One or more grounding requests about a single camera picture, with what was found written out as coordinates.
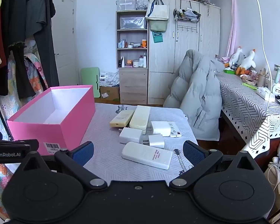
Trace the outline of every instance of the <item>clear storage box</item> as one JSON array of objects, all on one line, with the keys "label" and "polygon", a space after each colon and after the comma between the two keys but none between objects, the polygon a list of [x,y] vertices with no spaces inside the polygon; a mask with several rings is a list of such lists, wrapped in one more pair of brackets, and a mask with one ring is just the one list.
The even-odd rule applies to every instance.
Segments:
[{"label": "clear storage box", "polygon": [[120,29],[146,29],[145,17],[120,17]]},{"label": "clear storage box", "polygon": [[117,11],[136,10],[137,0],[119,0],[116,1]]}]

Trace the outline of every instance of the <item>white stuffed goose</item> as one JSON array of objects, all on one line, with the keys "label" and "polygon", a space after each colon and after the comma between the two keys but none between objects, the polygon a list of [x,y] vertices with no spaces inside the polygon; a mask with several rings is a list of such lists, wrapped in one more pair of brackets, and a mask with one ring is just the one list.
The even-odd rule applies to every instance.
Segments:
[{"label": "white stuffed goose", "polygon": [[239,60],[239,54],[243,52],[242,47],[238,47],[237,51],[235,54],[232,55],[232,57],[229,60],[229,66],[232,67],[237,61]]},{"label": "white stuffed goose", "polygon": [[250,54],[247,58],[245,58],[241,65],[237,68],[236,74],[237,75],[242,75],[245,74],[245,70],[248,70],[251,66],[253,68],[256,68],[256,64],[253,61],[255,56],[255,49],[253,49],[252,51],[250,51]]}]

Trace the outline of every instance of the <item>pink curtain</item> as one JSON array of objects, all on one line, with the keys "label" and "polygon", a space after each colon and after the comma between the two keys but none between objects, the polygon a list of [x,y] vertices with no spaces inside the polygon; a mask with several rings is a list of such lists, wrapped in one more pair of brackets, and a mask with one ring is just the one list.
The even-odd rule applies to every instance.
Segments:
[{"label": "pink curtain", "polygon": [[226,57],[231,57],[235,53],[235,43],[237,38],[237,0],[232,0],[231,17],[232,17],[232,24],[231,24]]}]

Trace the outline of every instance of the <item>white cable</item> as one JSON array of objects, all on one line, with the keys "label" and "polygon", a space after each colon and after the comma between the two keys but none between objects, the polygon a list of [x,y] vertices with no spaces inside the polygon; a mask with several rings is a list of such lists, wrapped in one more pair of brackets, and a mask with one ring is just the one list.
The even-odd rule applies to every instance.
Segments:
[{"label": "white cable", "polygon": [[[279,167],[280,167],[280,161],[278,163],[278,166],[276,166],[273,162],[270,162],[270,164],[272,164],[272,166],[269,168],[269,171],[267,172],[267,180],[269,181],[269,183],[273,186],[275,186],[274,188],[274,191],[275,189],[277,188],[278,184],[280,184],[280,180],[279,180]],[[272,184],[270,179],[269,179],[269,173],[272,169],[272,167],[275,167],[276,168],[276,174],[277,174],[277,183],[276,184]]]},{"label": "white cable", "polygon": [[[260,3],[259,3],[259,0],[257,0],[257,4],[258,4],[258,9],[259,9],[259,15],[260,15],[260,24],[261,24],[261,38],[262,38],[262,50],[263,50],[263,54],[265,55],[265,61],[267,63],[267,67],[269,69],[269,73],[270,73],[270,96],[269,96],[269,99],[271,97],[271,94],[272,94],[272,89],[273,89],[273,79],[272,79],[272,72],[270,70],[270,65],[269,65],[269,62],[267,61],[267,56],[266,56],[266,53],[265,53],[265,46],[263,44],[263,26],[262,26],[262,15],[261,15],[261,9],[260,9]],[[266,113],[268,112],[269,110],[269,103],[270,101],[268,101],[267,103],[267,111]]]}]

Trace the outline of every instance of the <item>white wall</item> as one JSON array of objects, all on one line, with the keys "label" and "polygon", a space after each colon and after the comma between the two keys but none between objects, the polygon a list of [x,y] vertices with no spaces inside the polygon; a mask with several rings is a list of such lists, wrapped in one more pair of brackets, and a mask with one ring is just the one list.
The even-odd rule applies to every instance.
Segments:
[{"label": "white wall", "polygon": [[[231,28],[231,0],[210,0],[221,7],[220,56],[226,56]],[[270,68],[280,64],[280,0],[259,0],[262,9],[264,44]],[[247,54],[256,49],[255,62],[260,71],[266,64],[262,52],[260,17],[256,0],[237,0],[239,30],[236,46]]]},{"label": "white wall", "polygon": [[79,67],[116,71],[117,0],[77,0],[77,50]]}]

